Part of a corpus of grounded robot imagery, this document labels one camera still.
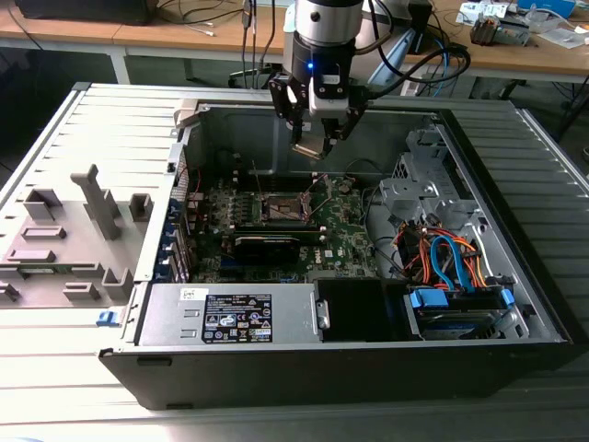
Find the wooden table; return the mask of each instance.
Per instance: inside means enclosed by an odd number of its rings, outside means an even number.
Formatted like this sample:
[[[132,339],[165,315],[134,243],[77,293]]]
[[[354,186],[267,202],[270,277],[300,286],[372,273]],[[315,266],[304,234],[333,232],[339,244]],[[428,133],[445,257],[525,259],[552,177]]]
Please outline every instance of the wooden table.
[[[479,46],[470,42],[472,27],[456,23],[457,10],[463,3],[457,0],[434,0],[434,10],[442,29],[451,36],[451,40],[468,47],[472,63],[471,76],[489,76],[514,79],[551,79],[550,81],[569,81],[576,77],[583,81],[589,74],[589,46],[565,49],[546,41],[538,35],[532,35],[526,46],[496,45]],[[575,11],[571,20],[586,20],[589,13]],[[416,63],[421,58],[409,55],[407,63]]]
[[[202,11],[194,18],[207,19],[222,12],[238,9],[241,2],[225,2],[215,10]],[[184,11],[191,7],[214,6],[218,2],[209,0],[183,0]],[[456,13],[459,0],[435,0],[435,10],[442,28],[452,40],[468,47],[472,57],[469,76],[486,76],[527,80],[583,82],[589,73],[589,47],[567,50],[558,45],[533,36],[526,47],[498,45],[483,47],[470,43],[470,27],[457,25]],[[235,60],[241,58],[243,28],[240,15],[234,14],[214,21],[215,37],[209,37],[186,26],[167,23],[156,18],[145,27],[125,26],[112,23],[86,23],[61,20],[27,20],[14,6],[13,1],[0,0],[0,46],[36,49],[26,34],[8,15],[7,6],[19,23],[28,31],[43,49],[72,52],[99,52],[110,56],[119,83],[128,84],[125,59],[127,55],[171,57],[183,59]],[[168,10],[168,17],[178,16],[176,8]],[[276,33],[268,50],[266,61],[279,63],[284,46],[284,8],[276,8]],[[587,18],[589,14],[575,13],[572,19]],[[271,10],[259,7],[258,54],[266,44],[271,29]],[[251,59],[251,31],[248,35],[247,60]],[[422,57],[408,55],[408,65],[417,63]]]

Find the green circuit board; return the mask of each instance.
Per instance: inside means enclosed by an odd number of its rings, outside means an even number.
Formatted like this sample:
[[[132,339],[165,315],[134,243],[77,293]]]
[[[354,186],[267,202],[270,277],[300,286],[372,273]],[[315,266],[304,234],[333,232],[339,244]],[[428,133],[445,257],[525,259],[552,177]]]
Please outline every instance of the green circuit board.
[[[312,282],[317,277],[376,276],[375,258],[367,253],[370,243],[362,225],[361,192],[353,189],[352,184],[344,178],[328,180],[329,187],[321,184],[309,193],[306,210],[311,215],[302,221],[322,227],[321,243],[303,244],[297,263],[276,266],[230,265],[233,257],[225,251],[230,247],[236,223],[249,227],[261,226],[262,231],[264,223],[271,222],[261,215],[260,194],[236,192],[223,184],[206,192],[210,226],[198,231],[195,236],[198,266],[192,281],[304,283]],[[280,204],[291,202],[293,205],[292,200],[300,198],[298,195],[300,193],[276,192],[271,196],[265,194],[264,197],[266,201],[274,198]],[[286,212],[277,213],[276,216],[280,218],[279,221],[288,224],[291,219],[294,222],[298,214]],[[281,230],[281,235],[295,238],[317,234],[294,229],[289,231],[288,228]]]

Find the motherboard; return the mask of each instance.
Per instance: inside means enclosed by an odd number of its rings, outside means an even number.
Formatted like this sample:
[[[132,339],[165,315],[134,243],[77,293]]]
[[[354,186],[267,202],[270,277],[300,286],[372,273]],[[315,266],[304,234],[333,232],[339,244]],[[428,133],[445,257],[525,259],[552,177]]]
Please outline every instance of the motherboard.
[[[322,175],[299,192],[293,186],[288,192],[248,192],[218,180],[199,204],[192,282],[376,276],[361,189],[353,185]]]

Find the power supply label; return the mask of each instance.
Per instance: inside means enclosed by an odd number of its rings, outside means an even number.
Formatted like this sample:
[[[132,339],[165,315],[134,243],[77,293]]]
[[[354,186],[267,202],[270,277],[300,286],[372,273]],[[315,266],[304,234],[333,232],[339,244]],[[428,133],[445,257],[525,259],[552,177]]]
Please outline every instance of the power supply label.
[[[207,295],[204,343],[271,343],[271,295]]]

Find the blue drive bracket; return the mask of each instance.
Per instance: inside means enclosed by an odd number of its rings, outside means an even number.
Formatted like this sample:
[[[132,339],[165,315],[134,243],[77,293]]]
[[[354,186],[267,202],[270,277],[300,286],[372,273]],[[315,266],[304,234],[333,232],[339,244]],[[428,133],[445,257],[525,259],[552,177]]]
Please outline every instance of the blue drive bracket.
[[[440,288],[417,288],[410,294],[413,308],[447,308],[448,298]]]
[[[98,327],[119,327],[119,313],[113,310],[102,310],[96,320]]]
[[[512,291],[509,288],[504,288],[501,291],[501,296],[503,298],[503,301],[505,301],[505,305],[507,306],[507,308],[509,308],[513,304],[515,304],[514,294],[512,293]]]

